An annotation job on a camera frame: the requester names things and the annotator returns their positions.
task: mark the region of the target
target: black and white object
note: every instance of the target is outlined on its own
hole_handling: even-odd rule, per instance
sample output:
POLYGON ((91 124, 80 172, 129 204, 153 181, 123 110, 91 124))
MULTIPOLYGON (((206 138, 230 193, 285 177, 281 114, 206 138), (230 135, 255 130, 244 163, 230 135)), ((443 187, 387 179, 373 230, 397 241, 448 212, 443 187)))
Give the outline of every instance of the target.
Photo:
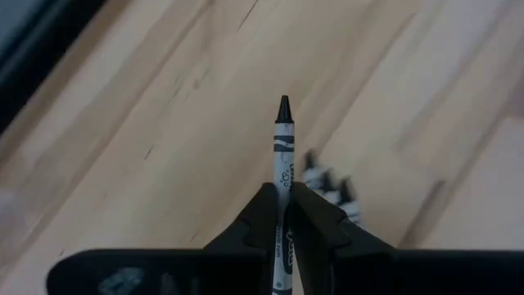
POLYGON ((284 95, 275 121, 273 182, 278 192, 278 218, 275 239, 273 294, 291 295, 293 288, 293 239, 290 225, 291 190, 295 167, 295 125, 289 98, 284 95))
POLYGON ((333 184, 330 170, 323 170, 317 165, 313 151, 305 155, 305 170, 302 175, 305 185, 323 197, 326 201, 341 208, 351 220, 362 225, 361 206, 355 197, 355 191, 349 179, 343 179, 339 188, 333 184))

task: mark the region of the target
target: wooden floor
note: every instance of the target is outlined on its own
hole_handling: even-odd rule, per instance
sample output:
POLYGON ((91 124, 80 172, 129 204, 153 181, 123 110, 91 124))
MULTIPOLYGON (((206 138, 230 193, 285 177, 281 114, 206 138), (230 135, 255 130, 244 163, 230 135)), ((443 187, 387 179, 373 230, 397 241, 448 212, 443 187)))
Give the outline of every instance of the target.
POLYGON ((204 246, 272 179, 282 94, 296 163, 315 148, 351 175, 388 243, 445 247, 439 219, 522 93, 522 15, 518 0, 110 0, 0 138, 0 294, 44 294, 83 249, 204 246))
POLYGON ((504 118, 421 247, 524 249, 524 120, 504 118))

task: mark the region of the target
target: blurred object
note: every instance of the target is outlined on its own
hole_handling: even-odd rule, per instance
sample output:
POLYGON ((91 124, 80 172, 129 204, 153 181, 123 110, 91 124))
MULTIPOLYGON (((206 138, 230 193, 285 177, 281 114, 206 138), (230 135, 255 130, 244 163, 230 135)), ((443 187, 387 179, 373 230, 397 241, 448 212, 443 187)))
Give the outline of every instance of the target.
POLYGON ((0 134, 106 0, 0 0, 0 134))
POLYGON ((327 169, 322 173, 320 172, 322 169, 313 150, 309 150, 304 159, 305 170, 302 179, 305 181, 305 185, 326 201, 341 208, 352 222, 362 226, 361 206, 357 201, 357 193, 350 178, 341 180, 338 188, 336 188, 332 171, 327 169))

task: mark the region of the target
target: crayon tip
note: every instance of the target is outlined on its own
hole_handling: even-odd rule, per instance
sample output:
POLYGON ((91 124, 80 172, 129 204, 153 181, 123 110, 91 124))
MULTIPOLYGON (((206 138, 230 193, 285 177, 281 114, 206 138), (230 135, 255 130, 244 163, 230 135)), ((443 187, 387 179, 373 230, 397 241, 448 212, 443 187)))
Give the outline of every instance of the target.
POLYGON ((356 201, 355 191, 353 190, 353 185, 351 183, 351 180, 349 179, 341 180, 341 187, 339 191, 341 193, 342 202, 356 201))
POLYGON ((275 123, 293 123, 291 107, 289 106, 289 97, 287 95, 282 95, 280 108, 278 109, 278 117, 275 123))
POLYGON ((313 150, 309 150, 305 154, 305 168, 304 168, 304 170, 313 169, 314 167, 317 166, 316 163, 317 163, 317 157, 315 156, 313 150))
POLYGON ((327 170, 324 173, 322 173, 322 187, 320 189, 322 189, 324 192, 332 192, 337 190, 333 185, 330 170, 327 170))

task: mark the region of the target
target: crayon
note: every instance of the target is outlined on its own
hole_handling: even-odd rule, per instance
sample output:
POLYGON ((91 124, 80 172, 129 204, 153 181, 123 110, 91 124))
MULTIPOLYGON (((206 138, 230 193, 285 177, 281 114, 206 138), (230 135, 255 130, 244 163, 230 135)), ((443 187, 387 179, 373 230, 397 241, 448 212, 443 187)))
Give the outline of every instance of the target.
POLYGON ((294 181, 295 125, 289 97, 283 95, 275 121, 273 182, 278 192, 278 218, 273 268, 273 294, 291 295, 293 288, 293 240, 289 204, 294 181))

